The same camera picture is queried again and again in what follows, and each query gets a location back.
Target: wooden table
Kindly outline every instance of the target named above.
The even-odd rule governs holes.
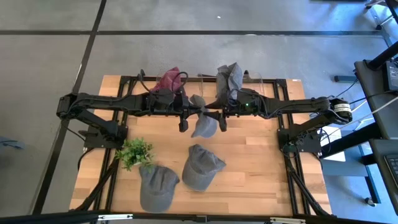
[[[116,96],[120,76],[106,75],[99,95]],[[289,98],[304,98],[300,80],[287,80]],[[149,88],[155,82],[146,82]],[[271,84],[244,84],[262,95],[274,97]],[[187,83],[188,96],[201,95],[206,103],[215,100],[216,83]],[[143,93],[140,83],[133,94]],[[112,111],[95,110],[95,114],[111,120]],[[295,123],[309,119],[308,114],[294,114]],[[167,213],[208,215],[291,215],[289,189],[282,153],[277,143],[278,121],[254,116],[231,117],[227,119],[228,130],[222,133],[218,128],[209,139],[191,138],[197,116],[188,118],[189,129],[178,131],[179,118],[165,116],[128,116],[128,139],[144,138],[154,145],[155,161],[174,170],[181,182],[175,188],[173,203]],[[188,157],[188,148],[201,144],[224,160],[226,167],[215,176],[206,192],[194,192],[182,182],[182,170]],[[95,149],[81,162],[80,171],[73,191],[70,208],[76,208],[95,187],[100,176],[104,149]],[[305,183],[315,199],[327,212],[331,212],[325,181],[319,161],[313,155],[300,154]],[[141,208],[141,177],[138,168],[131,172],[121,168],[120,163],[111,210],[114,212],[144,212]],[[101,206],[104,208],[108,186],[104,187]],[[300,191],[296,186],[298,209],[303,213]]]

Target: artificial plant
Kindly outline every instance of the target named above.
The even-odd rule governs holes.
[[[115,157],[123,161],[124,169],[131,171],[134,165],[142,164],[145,168],[152,167],[153,155],[150,153],[153,145],[141,139],[124,140],[123,149],[117,150]]]

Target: concrete floor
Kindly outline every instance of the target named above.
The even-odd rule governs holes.
[[[0,29],[91,29],[99,5],[100,0],[2,1]],[[382,7],[376,11],[381,19],[388,16]],[[113,0],[108,1],[99,28],[373,30],[375,26],[362,2]],[[391,21],[386,27],[392,40],[398,39],[397,24]],[[72,89],[87,40],[87,36],[0,36],[0,136],[27,144],[21,151],[0,150],[0,217],[30,211],[59,124],[58,98]],[[189,74],[215,74],[220,65],[238,62],[264,78],[303,80],[307,97],[336,95],[349,84],[333,82],[334,75],[352,75],[355,61],[373,58],[385,48],[382,38],[364,36],[99,36],[81,91],[97,94],[103,75],[136,75],[141,68],[158,75],[174,66]],[[343,95],[348,101],[362,96],[358,84]],[[368,111],[364,106],[354,118]],[[70,128],[85,126],[72,121]],[[67,134],[45,213],[68,210],[82,145]],[[369,196],[364,180],[325,177],[335,215],[398,223],[377,167],[373,170],[382,198],[376,208],[360,200]]]

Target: cloth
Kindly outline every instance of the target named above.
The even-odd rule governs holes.
[[[240,90],[243,86],[243,72],[238,63],[223,65],[217,70],[217,100],[207,106],[212,109],[222,108],[229,100],[236,100],[238,97],[236,90]]]
[[[177,90],[181,86],[181,77],[176,78],[176,76],[179,73],[180,73],[180,70],[178,69],[178,67],[174,67],[174,68],[170,69],[162,76],[160,81],[156,84],[155,87],[153,87],[153,89],[151,89],[151,91],[156,91],[161,88],[174,90],[174,91]]]
[[[163,166],[150,170],[140,166],[141,207],[151,213],[160,213],[169,209],[172,204],[175,186],[180,182],[177,174]]]
[[[205,108],[205,100],[198,95],[193,95],[190,98],[190,101],[196,105],[201,107],[201,113],[198,113],[198,121],[195,125],[195,130],[192,133],[191,137],[202,136],[204,138],[212,137],[217,131],[217,121],[209,116],[203,114],[203,112],[207,112],[208,109]]]
[[[216,173],[226,164],[201,145],[189,147],[189,157],[182,171],[182,181],[190,188],[203,192],[210,185]]]

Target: cap brim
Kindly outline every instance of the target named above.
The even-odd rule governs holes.
[[[182,171],[182,181],[193,190],[203,192],[208,188],[216,173],[217,171],[207,175],[198,174],[192,169],[188,158]]]
[[[173,200],[174,192],[167,192],[163,195],[154,195],[141,184],[140,203],[142,209],[150,213],[162,213],[167,211]]]

